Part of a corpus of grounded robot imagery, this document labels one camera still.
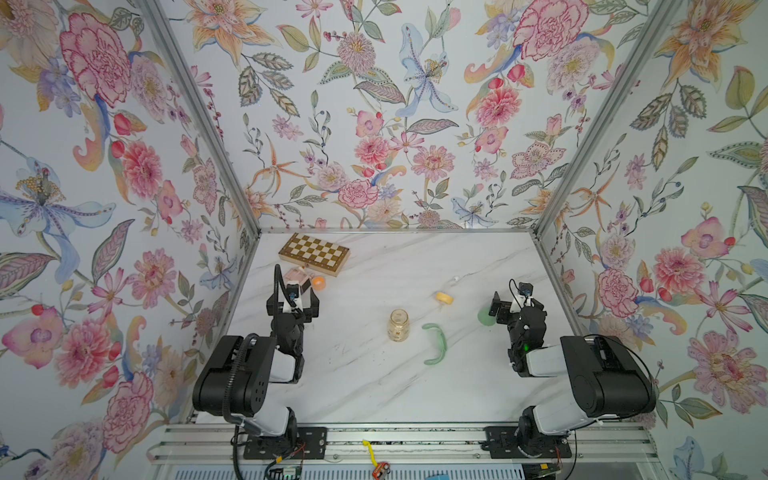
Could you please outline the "yellow collar with nipple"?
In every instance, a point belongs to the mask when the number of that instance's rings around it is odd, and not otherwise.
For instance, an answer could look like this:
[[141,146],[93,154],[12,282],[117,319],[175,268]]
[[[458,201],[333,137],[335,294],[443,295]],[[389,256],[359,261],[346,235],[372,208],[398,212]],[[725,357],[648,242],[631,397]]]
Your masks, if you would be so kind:
[[457,288],[460,282],[459,276],[453,276],[446,280],[435,292],[434,298],[442,305],[452,305],[456,299]]

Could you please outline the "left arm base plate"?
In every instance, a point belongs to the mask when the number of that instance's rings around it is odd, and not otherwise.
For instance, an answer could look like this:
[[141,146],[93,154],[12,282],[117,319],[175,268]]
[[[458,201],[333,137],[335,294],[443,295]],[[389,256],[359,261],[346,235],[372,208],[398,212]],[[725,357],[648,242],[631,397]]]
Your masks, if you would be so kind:
[[242,458],[245,460],[287,459],[294,453],[299,460],[323,460],[328,444],[326,427],[289,427],[279,437],[249,436]]

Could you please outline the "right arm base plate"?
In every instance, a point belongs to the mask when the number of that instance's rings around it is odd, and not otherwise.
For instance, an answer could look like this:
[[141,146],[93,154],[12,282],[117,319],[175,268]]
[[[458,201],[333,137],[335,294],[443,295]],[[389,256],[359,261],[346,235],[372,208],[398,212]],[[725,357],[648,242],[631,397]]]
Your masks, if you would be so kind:
[[492,459],[570,459],[571,446],[564,436],[547,436],[533,429],[525,433],[516,425],[488,426],[480,443]]

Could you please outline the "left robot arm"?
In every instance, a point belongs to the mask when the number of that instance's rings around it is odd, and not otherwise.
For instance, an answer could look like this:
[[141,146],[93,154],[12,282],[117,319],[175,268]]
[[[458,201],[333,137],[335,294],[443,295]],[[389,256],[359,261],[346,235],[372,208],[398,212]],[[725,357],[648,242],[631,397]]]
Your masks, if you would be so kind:
[[268,397],[272,384],[296,384],[305,365],[305,326],[319,315],[319,298],[308,282],[284,278],[274,267],[266,301],[270,334],[225,335],[215,346],[192,393],[197,412],[220,417],[251,436],[289,437],[293,410]]

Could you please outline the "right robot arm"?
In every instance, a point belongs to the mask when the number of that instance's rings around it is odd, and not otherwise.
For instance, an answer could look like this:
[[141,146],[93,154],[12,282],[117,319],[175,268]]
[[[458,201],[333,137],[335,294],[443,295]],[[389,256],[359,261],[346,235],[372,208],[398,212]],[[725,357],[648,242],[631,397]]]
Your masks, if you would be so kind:
[[580,428],[612,417],[623,420],[650,413],[657,393],[650,374],[615,336],[562,336],[546,346],[547,312],[538,300],[495,293],[488,315],[506,327],[512,369],[522,378],[563,378],[565,390],[523,410],[512,440],[528,458],[558,453]]

